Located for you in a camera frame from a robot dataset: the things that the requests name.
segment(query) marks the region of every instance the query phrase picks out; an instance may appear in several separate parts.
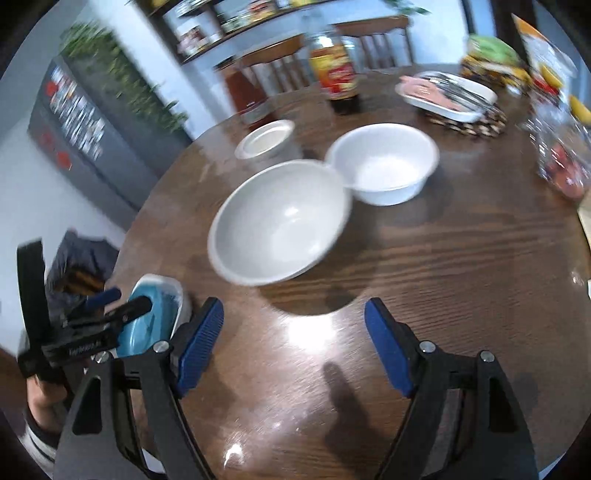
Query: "refrigerator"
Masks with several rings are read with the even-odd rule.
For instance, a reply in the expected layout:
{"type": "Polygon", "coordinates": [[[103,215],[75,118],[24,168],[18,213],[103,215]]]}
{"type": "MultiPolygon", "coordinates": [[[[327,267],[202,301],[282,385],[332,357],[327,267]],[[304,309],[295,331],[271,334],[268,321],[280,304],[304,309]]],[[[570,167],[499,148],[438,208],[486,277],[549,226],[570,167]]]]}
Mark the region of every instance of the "refrigerator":
{"type": "Polygon", "coordinates": [[[61,173],[115,224],[136,214],[191,139],[131,111],[88,62],[57,56],[37,94],[28,132],[61,173]]]}

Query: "bottle label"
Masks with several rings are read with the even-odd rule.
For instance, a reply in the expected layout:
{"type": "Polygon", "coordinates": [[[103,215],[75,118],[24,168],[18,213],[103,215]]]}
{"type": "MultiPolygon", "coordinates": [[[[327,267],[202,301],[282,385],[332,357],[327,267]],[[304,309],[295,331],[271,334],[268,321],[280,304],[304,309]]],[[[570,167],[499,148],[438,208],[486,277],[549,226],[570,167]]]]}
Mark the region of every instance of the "bottle label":
{"type": "Polygon", "coordinates": [[[248,108],[240,112],[240,118],[245,125],[252,125],[264,119],[272,112],[271,102],[265,100],[263,102],[249,105],[248,108]]]}
{"type": "Polygon", "coordinates": [[[355,69],[344,46],[335,45],[312,51],[310,65],[330,100],[351,98],[357,94],[355,69]]]}

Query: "person's hand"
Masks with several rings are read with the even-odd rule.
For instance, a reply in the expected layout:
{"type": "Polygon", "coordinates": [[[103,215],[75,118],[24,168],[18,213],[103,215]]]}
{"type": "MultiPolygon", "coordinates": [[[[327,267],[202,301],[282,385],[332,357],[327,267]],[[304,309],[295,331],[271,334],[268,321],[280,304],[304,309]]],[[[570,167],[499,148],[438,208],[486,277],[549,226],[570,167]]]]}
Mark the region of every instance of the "person's hand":
{"type": "Polygon", "coordinates": [[[66,388],[63,385],[56,385],[43,382],[34,377],[27,378],[27,403],[29,410],[37,424],[47,432],[59,433],[61,423],[59,422],[53,406],[62,402],[67,397],[66,388]]]}

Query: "dark cloth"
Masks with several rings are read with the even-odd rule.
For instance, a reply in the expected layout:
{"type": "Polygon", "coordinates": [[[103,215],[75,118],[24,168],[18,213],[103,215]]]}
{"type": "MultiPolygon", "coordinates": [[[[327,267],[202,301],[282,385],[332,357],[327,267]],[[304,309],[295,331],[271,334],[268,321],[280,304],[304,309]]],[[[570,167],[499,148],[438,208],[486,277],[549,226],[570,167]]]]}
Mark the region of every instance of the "dark cloth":
{"type": "Polygon", "coordinates": [[[63,291],[62,285],[67,275],[73,270],[78,270],[104,284],[113,274],[118,255],[119,250],[106,240],[81,238],[75,231],[68,230],[46,280],[45,290],[51,321],[57,321],[63,312],[86,297],[63,291]]]}

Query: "red bottle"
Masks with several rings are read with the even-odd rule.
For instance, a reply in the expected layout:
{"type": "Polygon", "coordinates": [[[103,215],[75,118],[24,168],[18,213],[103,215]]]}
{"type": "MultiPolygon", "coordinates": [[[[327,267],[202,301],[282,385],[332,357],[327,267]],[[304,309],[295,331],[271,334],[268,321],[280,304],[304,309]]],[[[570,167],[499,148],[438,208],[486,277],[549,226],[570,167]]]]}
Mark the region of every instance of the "red bottle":
{"type": "Polygon", "coordinates": [[[252,132],[277,120],[271,102],[265,92],[242,73],[236,58],[230,57],[216,65],[223,75],[232,102],[242,123],[252,132]]]}

